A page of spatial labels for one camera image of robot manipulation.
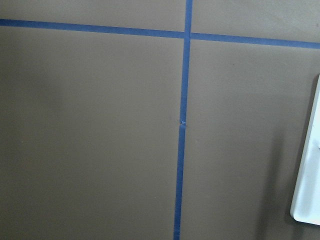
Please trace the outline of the white towel rack base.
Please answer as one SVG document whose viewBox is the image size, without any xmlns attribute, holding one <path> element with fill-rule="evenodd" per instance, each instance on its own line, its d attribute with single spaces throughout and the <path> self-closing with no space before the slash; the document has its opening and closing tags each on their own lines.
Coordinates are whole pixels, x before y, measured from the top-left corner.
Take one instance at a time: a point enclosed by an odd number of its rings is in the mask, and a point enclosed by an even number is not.
<svg viewBox="0 0 320 240">
<path fill-rule="evenodd" d="M 290 207 L 298 222 L 320 224 L 320 81 L 316 83 L 307 133 Z"/>
</svg>

